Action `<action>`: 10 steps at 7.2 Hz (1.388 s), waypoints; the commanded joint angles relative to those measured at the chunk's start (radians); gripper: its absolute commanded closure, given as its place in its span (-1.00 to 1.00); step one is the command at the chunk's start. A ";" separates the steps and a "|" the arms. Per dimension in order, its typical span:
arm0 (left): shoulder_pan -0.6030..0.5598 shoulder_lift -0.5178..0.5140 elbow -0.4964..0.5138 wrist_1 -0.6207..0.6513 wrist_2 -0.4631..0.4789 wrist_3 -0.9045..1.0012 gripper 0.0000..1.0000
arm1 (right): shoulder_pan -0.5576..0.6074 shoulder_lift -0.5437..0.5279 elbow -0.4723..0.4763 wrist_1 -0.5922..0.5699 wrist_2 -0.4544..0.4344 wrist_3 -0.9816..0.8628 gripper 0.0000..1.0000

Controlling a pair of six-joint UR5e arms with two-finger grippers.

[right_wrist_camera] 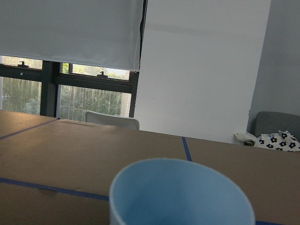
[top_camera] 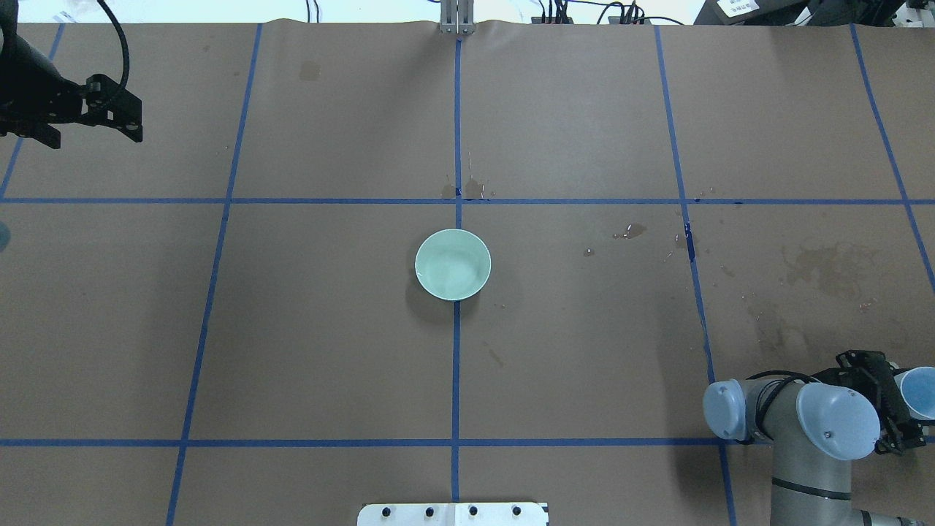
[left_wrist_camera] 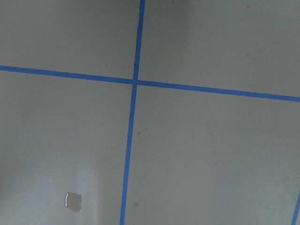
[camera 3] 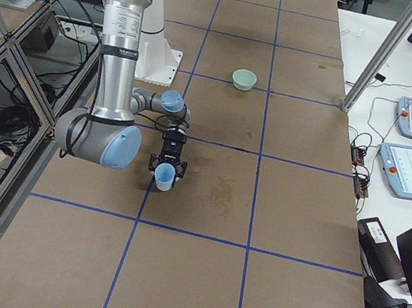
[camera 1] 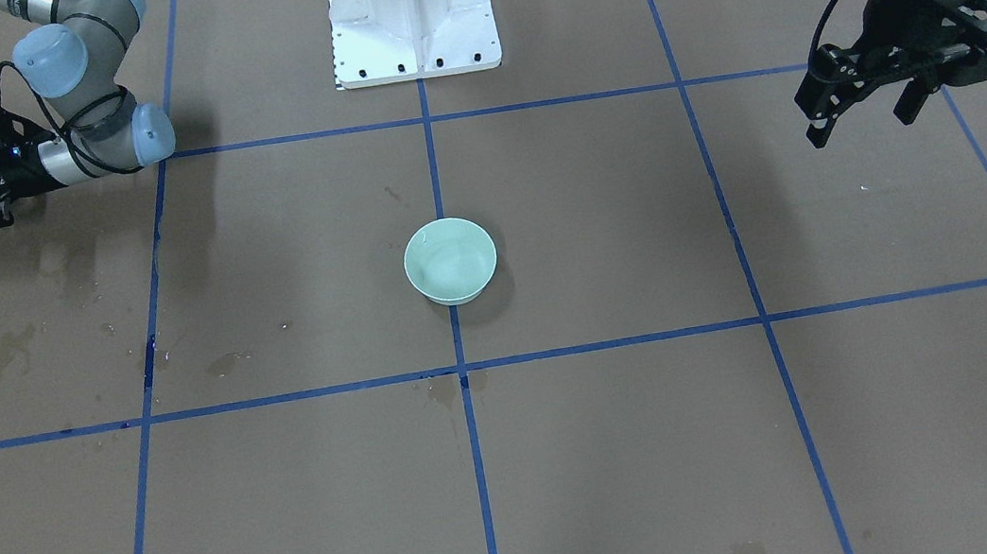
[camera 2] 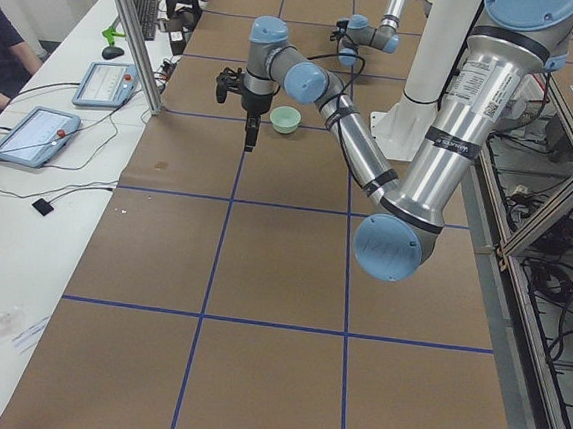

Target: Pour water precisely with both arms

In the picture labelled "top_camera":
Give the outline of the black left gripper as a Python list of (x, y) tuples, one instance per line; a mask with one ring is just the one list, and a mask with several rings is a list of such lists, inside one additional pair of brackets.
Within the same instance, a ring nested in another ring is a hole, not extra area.
[(14, 29), (2, 40), (1, 134), (14, 134), (60, 149), (60, 124), (104, 126), (127, 139), (144, 139), (142, 101), (126, 87), (126, 81), (104, 74), (83, 83), (67, 80), (50, 58), (44, 56)]

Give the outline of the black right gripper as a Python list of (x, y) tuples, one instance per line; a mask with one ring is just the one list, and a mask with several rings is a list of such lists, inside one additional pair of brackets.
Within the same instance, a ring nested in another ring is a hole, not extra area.
[(895, 366), (878, 351), (845, 351), (836, 360), (837, 366), (815, 373), (814, 378), (855, 390), (871, 403), (879, 422), (875, 454), (904, 455), (926, 445), (928, 417), (911, 415), (897, 382), (897, 375), (908, 373), (908, 367)]

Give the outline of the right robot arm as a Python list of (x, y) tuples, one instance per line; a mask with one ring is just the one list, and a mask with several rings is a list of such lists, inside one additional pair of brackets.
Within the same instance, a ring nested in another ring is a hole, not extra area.
[(767, 443), (772, 525), (917, 525), (852, 505), (852, 464), (928, 442), (933, 368), (898, 367), (884, 353), (849, 350), (804, 374), (766, 370), (716, 381), (702, 397), (711, 432), (739, 445)]

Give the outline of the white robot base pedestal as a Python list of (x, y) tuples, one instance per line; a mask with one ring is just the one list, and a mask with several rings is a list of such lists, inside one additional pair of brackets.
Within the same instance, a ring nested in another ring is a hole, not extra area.
[(357, 525), (549, 525), (548, 506), (535, 502), (374, 503)]

